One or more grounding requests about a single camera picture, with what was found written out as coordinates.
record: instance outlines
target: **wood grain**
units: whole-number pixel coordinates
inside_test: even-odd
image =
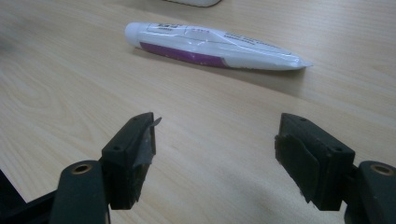
[[[257,38],[314,66],[203,67],[129,46],[130,21],[198,24]],[[343,223],[306,204],[277,163],[280,114],[314,121],[396,166],[396,3],[0,0],[0,168],[25,200],[64,167],[98,159],[132,116],[152,111],[158,154],[141,201],[113,223]]]

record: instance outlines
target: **white cap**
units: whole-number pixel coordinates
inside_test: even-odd
[[[140,48],[139,40],[137,39],[137,34],[140,27],[140,22],[131,22],[125,27],[125,38],[126,41],[135,46]]]

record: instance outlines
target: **wooden table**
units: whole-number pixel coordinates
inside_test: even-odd
[[[129,46],[130,21],[197,24],[289,49],[301,71],[183,63]],[[0,0],[0,168],[26,201],[97,160],[152,111],[157,151],[141,200],[113,223],[344,223],[306,204],[275,159],[282,112],[396,166],[396,3]]]

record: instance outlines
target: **purple stripe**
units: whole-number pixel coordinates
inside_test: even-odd
[[[220,57],[189,52],[181,49],[171,49],[163,46],[152,45],[140,42],[142,49],[148,52],[166,56],[169,58],[181,60],[187,63],[198,63],[201,65],[209,65],[216,67],[228,67],[227,64]]]

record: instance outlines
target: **wooden surface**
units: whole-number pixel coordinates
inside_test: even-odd
[[[130,21],[197,24],[289,49],[295,72],[178,62],[129,46]],[[26,201],[71,163],[97,160],[152,111],[157,150],[141,201],[113,223],[344,223],[319,212],[275,159],[280,114],[306,117],[396,166],[396,3],[0,0],[0,168]]]

